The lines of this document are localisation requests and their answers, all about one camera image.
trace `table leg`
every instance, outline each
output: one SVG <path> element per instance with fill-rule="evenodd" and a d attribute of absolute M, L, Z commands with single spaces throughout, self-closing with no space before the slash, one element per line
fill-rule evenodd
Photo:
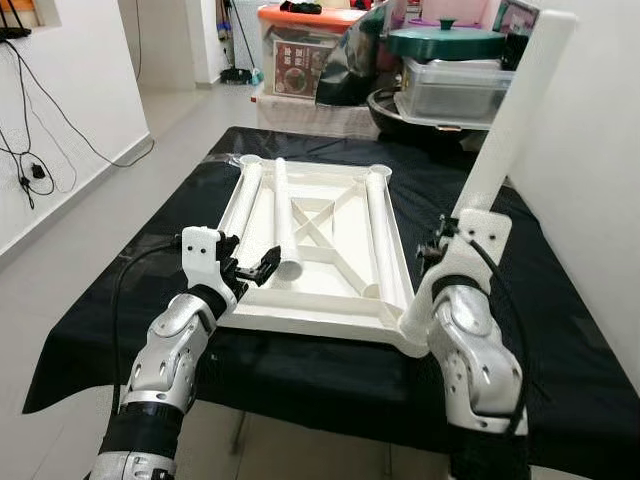
<path fill-rule="evenodd" d="M 231 455 L 237 455 L 240 451 L 240 434 L 242 433 L 242 427 L 244 426 L 244 420 L 246 416 L 247 412 L 242 411 L 240 412 L 240 416 L 236 421 L 236 425 L 233 430 L 233 437 L 231 438 L 231 448 L 229 450 L 229 453 L 231 453 Z"/>
<path fill-rule="evenodd" d="M 393 458 L 391 457 L 391 444 L 387 443 L 384 448 L 384 471 L 382 472 L 384 480 L 393 479 Z"/>

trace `white rod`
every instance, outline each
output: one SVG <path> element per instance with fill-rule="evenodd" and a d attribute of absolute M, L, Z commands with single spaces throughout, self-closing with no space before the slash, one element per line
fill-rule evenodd
<path fill-rule="evenodd" d="M 280 245 L 280 266 L 276 274 L 283 280 L 293 281 L 302 275 L 302 262 L 298 244 L 293 233 L 293 215 L 289 198 L 287 164 L 283 158 L 277 158 L 274 170 L 275 191 L 275 237 Z"/>
<path fill-rule="evenodd" d="M 577 17 L 544 10 L 540 13 L 509 91 L 453 210 L 490 210 L 513 163 L 522 151 L 534 116 L 543 102 Z"/>
<path fill-rule="evenodd" d="M 391 257 L 393 247 L 389 238 L 389 221 L 387 219 L 387 207 L 384 199 L 387 181 L 382 173 L 383 166 L 373 166 L 365 181 L 367 186 L 367 204 L 369 206 L 369 218 L 371 220 L 371 233 L 373 236 L 373 249 L 378 267 L 378 283 L 380 285 L 380 299 L 383 302 L 395 304 L 395 287 Z"/>
<path fill-rule="evenodd" d="M 244 168 L 242 169 L 242 186 L 240 187 L 240 193 L 235 201 L 233 215 L 225 233 L 229 236 L 237 235 L 238 238 L 242 240 L 244 230 L 249 221 L 249 215 L 251 215 L 253 203 L 258 194 L 260 182 L 262 181 L 262 165 L 260 163 L 260 157 L 256 155 L 246 155 L 240 159 L 240 161 L 244 163 Z"/>

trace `storage container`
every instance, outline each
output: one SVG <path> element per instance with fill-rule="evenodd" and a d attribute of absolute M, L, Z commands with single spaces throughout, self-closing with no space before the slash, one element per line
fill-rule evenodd
<path fill-rule="evenodd" d="M 258 10 L 262 28 L 264 92 L 315 98 L 331 50 L 366 12 L 323 8 L 319 15 L 282 12 L 278 5 Z"/>
<path fill-rule="evenodd" d="M 402 117 L 421 125 L 489 130 L 514 72 L 499 60 L 426 64 L 404 59 L 402 91 L 395 101 Z"/>

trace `power cord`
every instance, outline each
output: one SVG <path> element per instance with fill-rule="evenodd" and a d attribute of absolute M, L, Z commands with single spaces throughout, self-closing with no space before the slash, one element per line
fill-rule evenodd
<path fill-rule="evenodd" d="M 0 147 L 0 152 L 4 152 L 4 153 L 7 153 L 7 154 L 11 155 L 11 157 L 12 157 L 14 163 L 15 163 L 16 170 L 17 170 L 18 184 L 20 185 L 20 188 L 22 189 L 22 191 L 27 196 L 27 199 L 29 201 L 29 206 L 31 207 L 32 210 L 35 209 L 35 201 L 34 201 L 32 195 L 39 195 L 39 196 L 51 195 L 54 192 L 54 190 L 56 190 L 57 187 L 56 187 L 56 182 L 55 182 L 53 176 L 51 175 L 51 171 L 49 170 L 47 164 L 44 162 L 44 160 L 42 158 L 40 158 L 38 155 L 36 155 L 35 153 L 33 153 L 31 151 L 31 147 L 32 147 L 31 129 L 30 129 L 30 126 L 29 126 L 29 118 L 28 118 L 28 114 L 27 114 L 27 97 L 28 97 L 28 95 L 26 93 L 23 68 L 25 68 L 27 70 L 27 72 L 29 73 L 29 75 L 33 79 L 34 83 L 37 85 L 37 87 L 53 103 L 53 105 L 56 107 L 56 109 L 58 110 L 60 115 L 62 115 L 62 118 L 65 120 L 67 125 L 69 125 L 69 127 L 71 127 L 71 129 L 74 132 L 76 132 L 80 136 L 80 138 L 82 138 L 82 140 L 89 146 L 89 148 L 93 151 L 93 153 L 95 153 L 100 159 L 102 159 L 105 162 L 109 163 L 110 165 L 118 167 L 118 168 L 129 168 L 129 167 L 132 167 L 133 165 L 135 165 L 136 163 L 138 163 L 138 161 L 142 160 L 147 155 L 149 155 L 151 153 L 151 151 L 154 149 L 155 140 L 153 140 L 151 142 L 151 145 L 150 145 L 149 149 L 145 153 L 143 153 L 138 158 L 136 158 L 135 160 L 133 160 L 132 162 L 130 162 L 128 164 L 122 164 L 121 165 L 121 164 L 118 164 L 116 162 L 112 162 L 111 160 L 109 160 L 105 155 L 100 153 L 93 146 L 93 144 L 87 139 L 87 137 L 82 132 L 80 132 L 80 130 L 78 130 L 78 128 L 69 120 L 69 118 L 67 117 L 65 112 L 60 107 L 60 105 L 53 99 L 51 94 L 42 86 L 42 84 L 40 83 L 40 81 L 38 80 L 36 75 L 33 73 L 33 70 L 31 70 L 31 67 L 29 66 L 29 64 L 26 62 L 24 57 L 20 54 L 18 49 L 13 45 L 13 43 L 11 43 L 10 41 L 8 41 L 6 39 L 0 39 L 0 44 L 3 44 L 3 43 L 6 44 L 9 47 L 9 49 L 12 50 L 13 53 L 17 57 L 18 76 L 19 76 L 19 80 L 20 80 L 20 90 L 21 90 L 21 95 L 22 95 L 22 109 L 23 109 L 25 131 L 26 131 L 26 136 L 27 136 L 27 146 L 26 146 L 26 149 L 24 149 L 22 151 L 13 150 L 11 148 L 11 146 L 9 145 L 9 142 L 8 142 L 6 136 L 4 135 L 4 132 L 0 129 L 0 139 L 2 139 L 2 141 L 4 143 L 4 146 L 6 147 L 6 148 Z M 29 97 L 28 100 L 29 100 L 29 105 L 30 105 L 31 111 L 33 112 L 33 104 L 31 102 L 31 98 Z M 33 112 L 33 113 L 34 113 L 34 116 L 36 116 L 36 118 L 38 118 L 38 120 L 42 124 L 42 120 L 35 114 L 35 112 Z M 49 130 L 47 130 L 46 128 L 45 128 L 45 130 L 53 138 L 53 136 L 51 135 L 51 132 Z M 58 142 L 55 141 L 55 139 L 54 139 L 54 143 L 56 143 L 56 145 L 60 149 L 60 146 L 59 146 Z M 32 169 L 41 167 L 41 169 L 46 172 L 45 177 L 48 176 L 48 178 L 51 181 L 51 188 L 49 190 L 47 190 L 47 191 L 38 191 L 38 190 L 36 190 L 36 189 L 34 189 L 32 187 L 32 185 L 31 185 L 32 181 L 25 175 L 25 172 L 24 172 L 23 160 L 24 160 L 25 156 L 30 156 L 33 159 L 37 160 L 37 162 L 39 162 L 39 165 L 38 164 L 32 164 Z M 67 156 L 64 155 L 64 152 L 63 152 L 63 156 L 67 159 L 67 162 L 69 163 L 69 165 L 71 166 L 71 168 L 74 171 L 73 186 L 75 186 L 76 179 L 77 179 L 77 170 L 75 169 L 75 167 L 73 167 L 73 165 L 71 164 L 71 162 L 69 161 Z"/>
<path fill-rule="evenodd" d="M 182 246 L 182 237 L 176 235 L 170 242 L 151 247 L 144 252 L 131 258 L 120 270 L 113 284 L 113 292 L 111 294 L 111 345 L 113 347 L 113 394 L 111 396 L 111 416 L 118 414 L 120 407 L 120 339 L 118 333 L 118 304 L 120 302 L 120 291 L 125 275 L 131 268 L 143 258 L 165 250 L 180 251 Z"/>
<path fill-rule="evenodd" d="M 64 119 L 64 121 L 67 123 L 67 125 L 69 125 L 69 127 L 76 132 L 80 138 L 82 138 L 82 140 L 87 144 L 87 146 L 91 149 L 91 151 L 93 151 L 93 153 L 96 154 L 96 156 L 98 156 L 100 159 L 104 160 L 105 162 L 107 162 L 108 164 L 117 167 L 117 168 L 129 168 L 129 167 L 133 167 L 136 163 L 138 163 L 140 160 L 142 160 L 144 157 L 146 157 L 147 155 L 149 155 L 151 153 L 151 151 L 153 150 L 153 148 L 155 147 L 155 140 L 151 142 L 151 146 L 149 147 L 149 149 L 143 153 L 142 155 L 140 155 L 138 158 L 136 158 L 135 160 L 133 160 L 130 163 L 127 164 L 119 164 L 116 162 L 113 162 L 111 160 L 109 160 L 105 155 L 103 155 L 102 153 L 100 153 L 94 146 L 93 144 L 87 139 L 87 137 L 80 132 L 80 130 L 78 130 L 78 128 L 69 120 L 69 118 L 67 117 L 67 115 L 65 114 L 65 112 L 62 110 L 62 108 L 60 107 L 60 105 L 58 104 L 58 102 L 56 102 L 53 97 L 51 96 L 51 94 L 42 86 L 42 84 L 40 83 L 40 81 L 38 80 L 38 77 L 33 73 L 33 70 L 31 70 L 31 67 L 29 66 L 29 64 L 26 62 L 26 60 L 24 59 L 24 57 L 20 54 L 20 52 L 18 51 L 18 49 L 13 45 L 13 43 L 9 42 L 8 40 L 5 40 L 4 42 L 0 42 L 0 43 L 5 43 L 7 46 L 9 46 L 9 48 L 11 50 L 13 50 L 13 52 L 15 53 L 15 55 L 18 57 L 19 62 L 27 69 L 27 72 L 29 72 L 29 75 L 31 76 L 31 78 L 33 79 L 34 83 L 36 84 L 36 86 L 42 91 L 42 93 L 45 94 L 45 96 L 51 101 L 51 103 L 53 103 L 53 105 L 56 107 L 56 109 L 58 110 L 58 112 L 60 113 L 60 115 L 62 115 L 62 118 Z"/>
<path fill-rule="evenodd" d="M 247 47 L 247 53 L 249 54 L 249 60 L 251 60 L 251 66 L 253 68 L 256 68 L 256 62 L 253 61 L 253 55 L 251 55 L 251 47 L 249 47 L 247 36 L 244 34 L 244 27 L 242 26 L 242 20 L 240 20 L 240 13 L 238 12 L 238 7 L 236 7 L 235 0 L 231 0 L 231 5 L 236 12 L 236 18 L 238 19 L 238 25 L 240 26 L 240 31 L 242 32 L 242 38 L 244 38 L 244 44 Z"/>
<path fill-rule="evenodd" d="M 509 425 L 504 432 L 504 435 L 507 437 L 511 437 L 515 434 L 518 425 L 520 424 L 520 420 L 522 419 L 522 415 L 524 413 L 524 408 L 527 401 L 527 395 L 529 393 L 529 388 L 531 384 L 531 352 L 529 345 L 529 335 L 527 332 L 527 327 L 524 323 L 523 317 L 520 314 L 520 310 L 513 300 L 513 295 L 511 294 L 511 290 L 509 289 L 506 280 L 504 279 L 500 269 L 493 261 L 493 259 L 489 256 L 484 248 L 478 244 L 473 238 L 467 237 L 462 234 L 462 232 L 455 227 L 455 233 L 460 236 L 465 242 L 467 242 L 476 252 L 480 255 L 480 258 L 486 263 L 486 265 L 491 270 L 491 273 L 495 277 L 500 289 L 507 297 L 507 301 L 509 303 L 509 308 L 511 309 L 511 313 L 513 314 L 516 320 L 516 328 L 518 329 L 518 335 L 520 336 L 520 344 L 522 347 L 522 359 L 521 359 L 521 369 L 522 369 L 522 385 L 520 387 L 520 392 L 518 393 L 518 400 L 516 402 L 516 407 L 509 417 Z"/>
<path fill-rule="evenodd" d="M 60 188 L 60 185 L 58 185 L 58 183 L 55 183 L 55 188 L 58 192 L 60 193 L 69 193 L 71 192 L 75 187 L 76 187 L 76 183 L 78 182 L 78 170 L 76 169 L 76 167 L 73 165 L 73 163 L 71 162 L 71 159 L 69 158 L 69 155 L 67 155 L 67 153 L 64 151 L 64 149 L 62 148 L 62 145 L 60 145 L 60 143 L 58 142 L 58 140 L 56 139 L 56 137 L 53 135 L 53 133 L 51 132 L 51 130 L 49 130 L 47 128 L 47 126 L 45 125 L 44 121 L 42 120 L 42 118 L 40 118 L 40 115 L 38 115 L 38 113 L 35 111 L 35 109 L 33 108 L 33 102 L 31 101 L 31 97 L 29 96 L 29 93 L 27 93 L 27 100 L 29 101 L 29 110 L 31 110 L 31 114 L 36 118 L 36 120 L 38 121 L 38 123 L 40 124 L 40 126 L 42 127 L 42 129 L 47 133 L 47 135 L 49 136 L 49 138 L 51 139 L 51 141 L 54 143 L 54 145 L 56 146 L 56 148 L 58 149 L 58 151 L 60 152 L 60 154 L 64 157 L 67 165 L 69 166 L 69 168 L 71 169 L 71 171 L 73 172 L 73 180 L 71 182 L 71 186 L 69 188 L 66 188 L 64 190 L 62 190 Z"/>

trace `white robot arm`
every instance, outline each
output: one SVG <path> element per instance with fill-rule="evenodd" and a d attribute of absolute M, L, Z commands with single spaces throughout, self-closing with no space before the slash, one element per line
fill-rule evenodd
<path fill-rule="evenodd" d="M 425 275 L 400 320 L 408 338 L 426 337 L 440 365 L 450 473 L 457 480 L 530 478 L 529 360 L 524 354 L 521 367 L 503 345 L 489 308 L 490 279 L 498 273 L 510 229 L 509 217 L 483 210 L 464 209 L 459 220 L 443 217 L 431 247 L 420 249 Z M 510 315 L 519 321 L 512 308 Z"/>
<path fill-rule="evenodd" d="M 194 401 L 198 360 L 216 329 L 247 290 L 239 279 L 266 282 L 280 263 L 274 247 L 252 269 L 231 257 L 238 238 L 206 227 L 182 232 L 188 290 L 151 324 L 117 415 L 112 416 L 91 480 L 173 480 L 182 419 Z"/>

